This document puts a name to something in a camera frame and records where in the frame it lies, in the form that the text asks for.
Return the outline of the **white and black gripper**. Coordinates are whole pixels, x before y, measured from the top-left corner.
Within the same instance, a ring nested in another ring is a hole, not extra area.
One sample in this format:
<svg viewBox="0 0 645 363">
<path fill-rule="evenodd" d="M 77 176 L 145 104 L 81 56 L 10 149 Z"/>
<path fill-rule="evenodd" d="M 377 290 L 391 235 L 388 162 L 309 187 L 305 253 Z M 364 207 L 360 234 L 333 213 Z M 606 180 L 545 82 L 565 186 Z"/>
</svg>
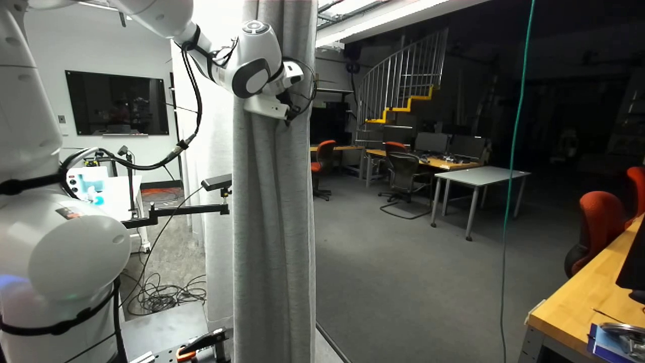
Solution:
<svg viewBox="0 0 645 363">
<path fill-rule="evenodd" d="M 267 119 L 294 119 L 299 108 L 291 100 L 291 88 L 300 82 L 303 77 L 303 66 L 297 60 L 286 59 L 277 77 L 267 81 L 258 94 L 243 100 L 243 108 Z"/>
</svg>

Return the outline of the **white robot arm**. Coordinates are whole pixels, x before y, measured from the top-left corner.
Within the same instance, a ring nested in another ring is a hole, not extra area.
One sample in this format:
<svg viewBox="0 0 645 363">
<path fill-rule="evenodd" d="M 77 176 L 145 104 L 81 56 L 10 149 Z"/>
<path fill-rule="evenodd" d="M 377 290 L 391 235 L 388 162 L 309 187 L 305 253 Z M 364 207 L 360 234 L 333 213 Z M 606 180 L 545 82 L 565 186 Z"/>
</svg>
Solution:
<svg viewBox="0 0 645 363">
<path fill-rule="evenodd" d="M 66 189 L 68 162 L 25 34 L 31 7 L 75 0 L 0 0 L 0 328 L 2 363 L 125 363 L 118 338 L 118 274 L 128 229 Z M 192 20 L 193 0 L 111 0 L 182 47 L 190 74 L 203 74 L 243 108 L 291 119 L 286 90 L 305 68 L 286 59 L 277 31 L 245 21 L 232 43 L 213 45 Z"/>
</svg>

